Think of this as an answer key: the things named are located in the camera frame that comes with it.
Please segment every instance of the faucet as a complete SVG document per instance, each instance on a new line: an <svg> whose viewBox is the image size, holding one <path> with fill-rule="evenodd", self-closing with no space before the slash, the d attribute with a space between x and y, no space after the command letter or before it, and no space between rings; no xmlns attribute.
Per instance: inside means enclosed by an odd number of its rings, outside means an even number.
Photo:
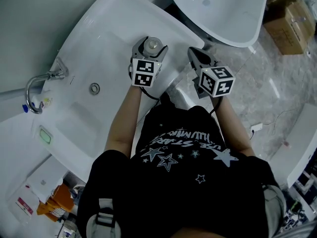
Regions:
<svg viewBox="0 0 317 238"><path fill-rule="evenodd" d="M63 79L69 75L68 68L66 65L63 63L63 61L60 59L60 57L56 58L56 63L59 67L59 69L55 71L49 71L43 75L32 77L28 83L26 84L25 91L24 91L24 97L26 101L26 105L29 108L29 110L35 114L41 114L42 109L41 108L36 108L33 106L30 98L30 87L33 83L35 82L40 82L40 81L50 81L50 80L56 80L56 79Z"/></svg>

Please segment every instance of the marble floor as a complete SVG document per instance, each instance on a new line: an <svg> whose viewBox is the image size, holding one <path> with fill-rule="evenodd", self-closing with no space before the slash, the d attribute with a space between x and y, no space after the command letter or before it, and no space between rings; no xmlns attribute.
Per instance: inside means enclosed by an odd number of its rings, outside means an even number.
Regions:
<svg viewBox="0 0 317 238"><path fill-rule="evenodd" d="M291 131L304 103L317 104L316 39L309 42L307 53L283 56L262 27L251 47L241 49L210 43L208 52L235 73L236 82L228 98L249 135L251 125L264 124L251 143L256 155L269 161ZM179 108L199 105L211 111L210 99L197 97L192 81L195 77L187 65L167 92Z"/></svg>

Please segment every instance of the black t-shirt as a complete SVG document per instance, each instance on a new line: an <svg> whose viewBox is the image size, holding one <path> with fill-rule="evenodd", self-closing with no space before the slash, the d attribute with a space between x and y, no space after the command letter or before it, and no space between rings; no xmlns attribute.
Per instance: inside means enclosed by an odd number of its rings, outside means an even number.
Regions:
<svg viewBox="0 0 317 238"><path fill-rule="evenodd" d="M268 237L267 162L227 149L202 107L158 106L145 118L136 155L106 151L94 162L78 208L85 237L99 198L112 198L122 237L171 237L182 227L224 237Z"/></svg>

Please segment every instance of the pedestal sink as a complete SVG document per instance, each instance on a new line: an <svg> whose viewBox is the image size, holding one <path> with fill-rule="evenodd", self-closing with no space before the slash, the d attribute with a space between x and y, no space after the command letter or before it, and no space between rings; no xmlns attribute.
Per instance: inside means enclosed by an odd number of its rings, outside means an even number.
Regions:
<svg viewBox="0 0 317 238"><path fill-rule="evenodd" d="M266 0L174 0L199 28L239 48L258 38Z"/></svg>
<svg viewBox="0 0 317 238"><path fill-rule="evenodd" d="M132 47L146 36L157 37L169 47L148 91L159 97L189 62L188 47L202 48L204 42L146 0L97 0L58 53L69 76L44 85L43 91L50 90L53 101L35 117L33 134L40 139L43 129L50 135L45 147L83 181L103 152L112 120L131 85ZM142 96L139 119L154 104Z"/></svg>

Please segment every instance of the gray wall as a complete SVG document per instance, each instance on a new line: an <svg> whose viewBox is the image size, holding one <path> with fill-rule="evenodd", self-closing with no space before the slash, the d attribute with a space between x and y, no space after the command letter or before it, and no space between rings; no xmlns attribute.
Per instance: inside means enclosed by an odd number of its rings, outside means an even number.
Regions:
<svg viewBox="0 0 317 238"><path fill-rule="evenodd" d="M0 93L50 69L95 0L0 0Z"/></svg>

